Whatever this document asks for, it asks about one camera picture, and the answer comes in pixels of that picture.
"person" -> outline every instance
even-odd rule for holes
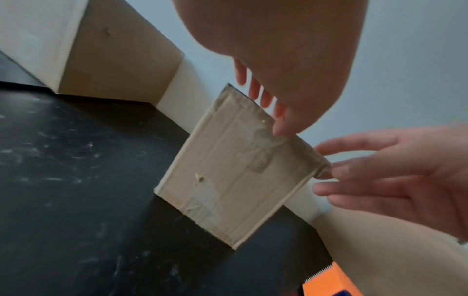
[[[277,102],[276,136],[313,125],[340,97],[367,0],[173,0],[206,48],[233,57],[236,79],[260,105]],[[375,151],[335,163],[338,182],[313,192],[335,206],[426,225],[468,240],[468,125],[369,131],[325,141],[322,155]]]

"black surface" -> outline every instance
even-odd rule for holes
[[[42,82],[34,78],[23,68],[0,51],[0,81],[23,84],[31,87],[46,88]]]
[[[149,104],[0,88],[1,295],[279,295],[331,263],[282,207],[237,251],[153,194],[188,134]]]

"hand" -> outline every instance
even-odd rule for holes
[[[245,85],[247,82],[247,67],[239,61],[238,59],[234,58],[234,68],[235,68],[235,79],[240,86]],[[261,85],[258,80],[252,74],[252,78],[250,81],[249,87],[249,98],[253,101],[257,100],[260,96],[260,88]],[[263,88],[262,98],[260,99],[260,107],[268,108],[273,102],[274,96],[270,94],[268,90]],[[280,102],[276,102],[274,109],[273,109],[273,117],[277,120],[284,120],[284,115],[286,113],[286,106]]]
[[[468,240],[468,125],[371,131],[316,147],[331,155],[376,153],[336,163],[339,182],[313,192],[337,207],[426,225]]]

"light blue wall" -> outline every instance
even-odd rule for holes
[[[198,45],[171,1],[128,2],[186,53],[158,108],[191,131],[225,84],[235,84],[232,61]],[[370,0],[340,101],[301,137],[315,145],[374,128],[468,121],[467,14],[467,0]],[[288,205],[307,221],[323,209],[309,188]]]

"orange object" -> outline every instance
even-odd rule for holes
[[[332,296],[343,292],[352,296],[363,296],[335,262],[308,279],[302,285],[302,289],[304,296]]]

